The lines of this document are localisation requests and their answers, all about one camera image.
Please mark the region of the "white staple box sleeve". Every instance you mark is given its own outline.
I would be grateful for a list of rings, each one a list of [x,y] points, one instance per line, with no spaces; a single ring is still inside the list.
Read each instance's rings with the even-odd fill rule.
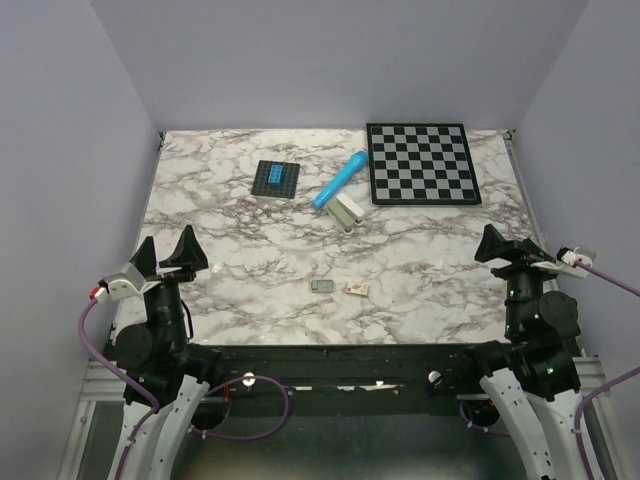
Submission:
[[[366,297],[369,292],[369,285],[363,282],[348,282],[345,287],[345,292],[351,295]]]

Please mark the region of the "cream plastic piece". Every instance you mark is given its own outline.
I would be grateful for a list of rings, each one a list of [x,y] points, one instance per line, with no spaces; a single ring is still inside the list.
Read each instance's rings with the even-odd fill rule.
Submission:
[[[341,230],[345,234],[351,234],[355,228],[356,222],[349,211],[341,206],[336,200],[328,202],[326,207],[327,212],[340,226]]]

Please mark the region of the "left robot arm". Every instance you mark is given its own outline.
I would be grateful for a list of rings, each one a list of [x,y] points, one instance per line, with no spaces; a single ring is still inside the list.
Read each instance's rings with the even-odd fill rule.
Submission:
[[[156,259],[154,240],[146,237],[129,262],[104,279],[109,299],[140,297],[146,314],[115,340],[115,364],[126,387],[112,479],[170,478],[199,401],[221,385],[219,354],[192,343],[192,321],[179,290],[208,267],[192,226],[186,226],[167,259]]]

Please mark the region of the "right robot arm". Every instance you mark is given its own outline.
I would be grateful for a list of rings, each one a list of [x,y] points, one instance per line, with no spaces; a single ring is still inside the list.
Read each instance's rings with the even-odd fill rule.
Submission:
[[[581,333],[577,301],[544,284],[559,275],[580,277],[532,240],[507,240],[485,226],[478,262],[501,259],[492,274],[505,281],[506,344],[469,349],[462,384],[493,403],[530,479],[600,479],[583,395],[570,344]]]

